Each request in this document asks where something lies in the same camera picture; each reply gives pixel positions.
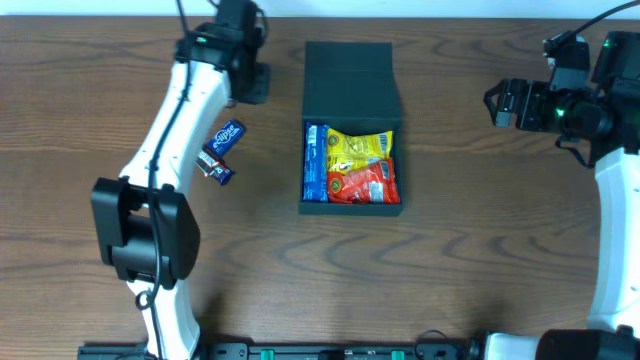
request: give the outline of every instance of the dark green box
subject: dark green box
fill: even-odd
[[[400,204],[348,205],[302,201],[298,212],[308,215],[398,216],[404,208],[402,110],[393,77],[390,43],[308,42],[305,54],[302,109],[302,172],[305,123],[329,125],[358,136],[393,130],[393,158]]]

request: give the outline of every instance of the table surface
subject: table surface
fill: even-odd
[[[206,20],[191,18],[191,26]],[[548,80],[541,40],[581,21],[272,19],[266,105],[225,110],[249,132],[225,187],[195,176],[190,277],[203,329],[256,342],[409,342],[425,329],[540,335],[583,328],[597,273],[593,171],[546,134],[496,129],[482,95]],[[585,33],[592,64],[608,30]],[[89,203],[163,100],[177,18],[0,18],[0,358],[72,358],[146,338],[100,261]],[[406,208],[398,218],[299,216],[305,41],[393,43]]]

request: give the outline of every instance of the blue candy wrapper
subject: blue candy wrapper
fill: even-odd
[[[207,147],[214,154],[223,157],[224,154],[231,150],[231,147],[240,140],[244,133],[245,128],[242,124],[236,120],[229,120],[229,122],[224,124],[222,129],[207,142]]]
[[[327,131],[328,125],[306,125],[304,201],[328,202]]]

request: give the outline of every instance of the white background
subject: white background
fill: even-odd
[[[628,0],[257,0],[268,16],[592,18]],[[206,0],[183,0],[211,15]],[[0,0],[0,15],[175,15],[174,0]],[[640,19],[640,6],[613,18]]]

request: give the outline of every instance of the snack package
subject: snack package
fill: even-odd
[[[330,172],[329,202],[342,204],[399,204],[393,160],[380,160],[346,175]]]
[[[334,129],[327,133],[327,166],[330,172],[346,174],[382,159],[388,159],[393,131],[381,134],[349,136]]]
[[[328,125],[306,124],[302,200],[327,202]]]

